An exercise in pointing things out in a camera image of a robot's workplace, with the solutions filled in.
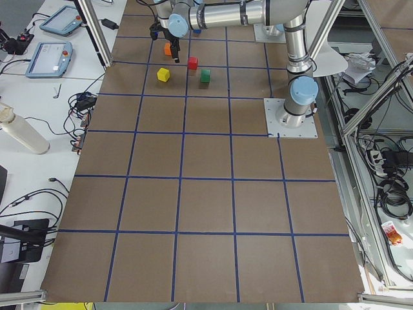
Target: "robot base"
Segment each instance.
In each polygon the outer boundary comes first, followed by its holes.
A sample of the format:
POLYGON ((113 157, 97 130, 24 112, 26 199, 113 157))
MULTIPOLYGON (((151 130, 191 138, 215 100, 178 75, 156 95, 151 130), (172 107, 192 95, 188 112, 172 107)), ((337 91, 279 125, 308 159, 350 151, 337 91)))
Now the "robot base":
POLYGON ((285 44, 285 34, 281 34, 280 36, 269 36, 264 30, 263 24, 255 24, 254 25, 254 33, 256 36, 256 42, 262 43, 283 43, 285 44))
POLYGON ((306 118, 303 124, 294 129, 290 129, 280 124, 276 119, 277 110, 284 104, 285 99, 277 98, 265 98, 265 118, 267 119, 267 132, 269 138, 304 138, 304 139, 316 139, 318 138, 316 125, 314 124, 314 118, 311 116, 306 118))

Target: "device screen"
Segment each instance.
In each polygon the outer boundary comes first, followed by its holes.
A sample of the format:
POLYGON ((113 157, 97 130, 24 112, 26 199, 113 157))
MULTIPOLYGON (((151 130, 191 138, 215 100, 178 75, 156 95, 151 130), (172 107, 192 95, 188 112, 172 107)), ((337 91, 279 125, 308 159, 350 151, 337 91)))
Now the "device screen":
POLYGON ((63 31, 78 15, 79 13, 75 8, 65 8, 49 20, 45 26, 56 29, 57 31, 63 31))
POLYGON ((36 55, 31 73, 51 73, 59 70, 59 62, 65 44, 42 44, 36 55))

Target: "white desk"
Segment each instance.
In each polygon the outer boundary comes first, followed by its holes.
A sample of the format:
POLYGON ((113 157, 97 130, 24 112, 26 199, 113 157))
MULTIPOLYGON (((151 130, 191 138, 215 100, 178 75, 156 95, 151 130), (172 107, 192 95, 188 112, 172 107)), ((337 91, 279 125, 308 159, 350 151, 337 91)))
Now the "white desk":
MULTIPOLYGON (((39 12, 50 15, 67 4, 70 5, 69 2, 64 0, 46 0, 39 12)), ((126 0, 115 0, 113 5, 93 0, 93 4, 98 18, 108 18, 119 24, 126 0)), ((15 56, 14 59, 30 59, 38 42, 70 41, 75 50, 71 64, 64 78, 61 79, 28 79, 24 76, 27 63, 10 65, 6 73, 0 76, 1 101, 14 107, 16 114, 24 118, 32 116, 45 119, 55 132, 63 132, 63 122, 69 109, 67 99, 72 94, 84 91, 104 71, 86 29, 79 28, 69 37, 59 37, 40 30, 38 28, 40 23, 36 23, 35 37, 28 47, 27 53, 23 56, 15 56), (62 86, 59 98, 54 99, 54 88, 58 89, 60 84, 62 86)), ((109 47, 112 49, 117 30, 113 31, 103 27, 103 33, 109 47)), ((92 93, 99 91, 101 80, 94 83, 90 88, 92 93)), ((35 155, 4 131, 0 131, 0 165, 8 170, 6 190, 3 202, 0 205, 1 209, 7 203, 37 189, 55 188, 64 192, 57 182, 51 183, 48 181, 50 177, 58 178, 69 188, 72 183, 79 156, 71 151, 72 146, 69 143, 71 138, 67 135, 53 135, 46 123, 31 119, 28 121, 50 142, 50 150, 44 155, 35 155)), ((50 195, 39 195, 17 207, 9 208, 4 214, 32 210, 57 214, 59 203, 50 195)), ((36 218, 45 218, 45 216, 42 214, 25 214, 0 218, 0 223, 12 225, 16 220, 36 218)), ((52 247, 46 247, 41 261, 30 264, 22 291, 34 291, 40 288, 51 252, 52 247)))

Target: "white bottle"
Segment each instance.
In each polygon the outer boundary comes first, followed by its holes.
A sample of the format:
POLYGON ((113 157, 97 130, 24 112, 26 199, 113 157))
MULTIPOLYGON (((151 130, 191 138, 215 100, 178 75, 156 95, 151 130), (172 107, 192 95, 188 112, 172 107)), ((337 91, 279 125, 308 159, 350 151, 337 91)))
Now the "white bottle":
POLYGON ((0 102, 0 125, 5 132, 36 154, 44 154, 49 142, 40 135, 24 118, 14 114, 13 108, 0 102))

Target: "blue and white device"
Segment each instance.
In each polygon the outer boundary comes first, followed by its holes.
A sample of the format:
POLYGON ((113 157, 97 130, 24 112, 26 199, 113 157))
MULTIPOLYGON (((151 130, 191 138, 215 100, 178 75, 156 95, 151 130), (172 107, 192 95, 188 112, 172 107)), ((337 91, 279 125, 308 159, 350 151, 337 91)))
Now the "blue and white device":
POLYGON ((40 29, 67 37, 82 23, 79 12, 73 6, 65 5, 40 25, 40 29))
POLYGON ((60 78, 67 70, 72 54, 71 42, 40 42, 28 65, 26 77, 60 78))

